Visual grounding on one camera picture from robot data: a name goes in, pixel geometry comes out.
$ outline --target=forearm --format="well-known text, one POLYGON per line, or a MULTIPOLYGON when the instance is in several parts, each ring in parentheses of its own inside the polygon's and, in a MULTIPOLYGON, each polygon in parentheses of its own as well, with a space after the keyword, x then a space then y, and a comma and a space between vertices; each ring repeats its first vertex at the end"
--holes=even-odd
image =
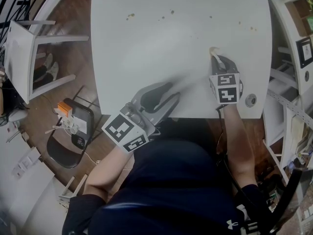
POLYGON ((132 156, 116 146, 89 174, 84 194, 100 195, 106 200, 107 192, 116 183, 124 166, 132 156))
POLYGON ((254 156, 236 105, 224 108, 229 169, 240 187, 256 184, 254 156))

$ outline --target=under armour logo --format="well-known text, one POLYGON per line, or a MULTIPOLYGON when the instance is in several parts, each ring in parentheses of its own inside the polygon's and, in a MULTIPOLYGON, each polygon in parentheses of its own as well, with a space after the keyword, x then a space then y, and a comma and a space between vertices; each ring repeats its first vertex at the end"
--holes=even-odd
POLYGON ((221 77, 221 84, 229 84, 229 77, 221 77))
POLYGON ((228 101, 235 97, 234 95, 228 95, 228 91, 222 91, 222 94, 222 98, 227 98, 228 101))
POLYGON ((227 224, 229 225, 228 228, 229 228, 230 230, 232 230, 232 229, 233 229, 233 226, 238 225, 238 222, 232 223, 232 222, 231 222, 231 219, 230 219, 230 220, 227 221, 227 224))

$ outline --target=wooden floor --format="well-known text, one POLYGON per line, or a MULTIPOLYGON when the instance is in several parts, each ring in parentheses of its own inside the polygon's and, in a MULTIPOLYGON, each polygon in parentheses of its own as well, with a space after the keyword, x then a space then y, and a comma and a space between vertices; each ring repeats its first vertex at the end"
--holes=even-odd
MULTIPOLYGON (((91 0, 62 0, 50 15, 50 20, 55 20, 56 25, 43 29, 42 34, 86 34, 90 36, 90 4, 91 0)), ((46 144, 49 135, 45 134, 46 130, 51 129, 52 125, 56 124, 57 116, 53 114, 51 105, 56 107, 57 103, 66 97, 72 98, 82 85, 85 85, 82 96, 97 103, 97 89, 94 78, 94 71, 92 65, 91 55, 91 40, 87 42, 62 43, 52 46, 41 46, 39 52, 45 50, 47 53, 53 53, 54 60, 59 63, 60 72, 58 77, 67 74, 75 74, 76 79, 63 86, 55 88, 47 93, 45 97, 39 96, 30 101, 28 105, 29 116, 22 123, 22 128, 30 136, 30 144, 36 146, 42 155, 42 160, 51 168, 56 174, 56 177, 63 183, 67 184, 72 176, 75 176, 72 188, 75 188, 84 174, 89 174, 95 164, 84 155, 79 165, 73 169, 65 169, 55 161, 53 161, 47 154, 46 144)), ((99 109, 92 108, 97 116, 99 116, 99 109)), ((269 163, 272 163, 271 157, 262 143, 265 136, 262 119, 245 120, 245 126, 252 144, 253 152, 256 161, 256 172, 261 173, 269 163)), ((217 139, 220 134, 220 126, 217 120, 208 120, 209 125, 217 139)), ((63 131, 59 130, 57 138, 70 146, 71 141, 69 136, 63 131)), ((93 141, 87 153, 93 161, 103 159, 114 147, 113 142, 102 134, 99 138, 93 141)), ((123 171, 119 180, 119 184, 126 177, 129 170, 123 171)), ((118 185, 114 187, 112 192, 118 189, 118 185)))

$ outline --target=black chair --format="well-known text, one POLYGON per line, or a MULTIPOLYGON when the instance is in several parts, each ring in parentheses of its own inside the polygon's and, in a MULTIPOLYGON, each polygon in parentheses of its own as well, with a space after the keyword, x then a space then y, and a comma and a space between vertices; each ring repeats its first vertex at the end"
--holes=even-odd
MULTIPOLYGON (((74 135, 71 135, 71 141, 72 143, 78 147, 79 149, 82 150, 82 152, 76 153, 73 152, 69 149, 67 149, 66 147, 64 147, 62 144, 60 144, 54 137, 53 134, 55 132, 52 131, 48 142, 47 142, 47 152, 49 154, 49 156, 58 164, 62 165, 65 168, 73 168, 75 166, 77 166, 88 145, 95 140, 101 133, 102 131, 98 131, 97 127, 102 119, 102 115, 100 117, 100 119, 97 121, 95 128, 94 128, 94 114, 93 111, 89 108, 86 107, 78 102, 75 101, 75 98, 79 98, 87 103, 89 103, 89 105, 94 105, 96 107, 99 107, 98 105, 93 104, 92 102, 89 102, 81 97, 78 96, 79 92, 82 90, 84 86, 82 86, 80 88, 80 90, 77 92, 77 94, 74 96, 73 99, 70 98, 66 98, 64 99, 64 103, 66 103, 67 105, 69 105, 70 107, 72 107, 73 109, 73 116, 85 121, 87 123, 87 133, 84 133, 80 130, 78 130, 78 132, 74 135)), ((57 126, 61 125, 61 120, 62 118, 59 119, 58 123, 56 124, 57 126)))

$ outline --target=navy shirt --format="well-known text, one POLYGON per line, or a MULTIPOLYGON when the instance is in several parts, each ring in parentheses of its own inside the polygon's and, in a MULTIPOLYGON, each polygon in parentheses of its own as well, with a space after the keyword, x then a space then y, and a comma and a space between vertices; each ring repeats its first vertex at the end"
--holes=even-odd
POLYGON ((71 198, 63 235, 85 228, 89 235, 239 234, 247 214, 258 222, 271 214, 257 186, 243 188, 248 203, 230 186, 197 144, 153 141, 135 151, 133 169, 107 204, 91 194, 71 198))

